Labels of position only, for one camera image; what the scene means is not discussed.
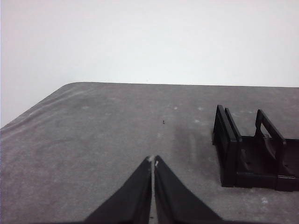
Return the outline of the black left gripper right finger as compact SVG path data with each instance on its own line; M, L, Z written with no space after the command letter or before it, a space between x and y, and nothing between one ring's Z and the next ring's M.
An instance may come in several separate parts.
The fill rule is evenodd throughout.
M179 180L159 155L155 157L154 176L159 221L222 220Z

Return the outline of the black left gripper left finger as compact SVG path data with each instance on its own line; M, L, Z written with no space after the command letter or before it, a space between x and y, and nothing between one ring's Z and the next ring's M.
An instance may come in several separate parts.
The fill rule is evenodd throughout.
M151 158L146 157L124 184L87 221L148 221L152 197Z

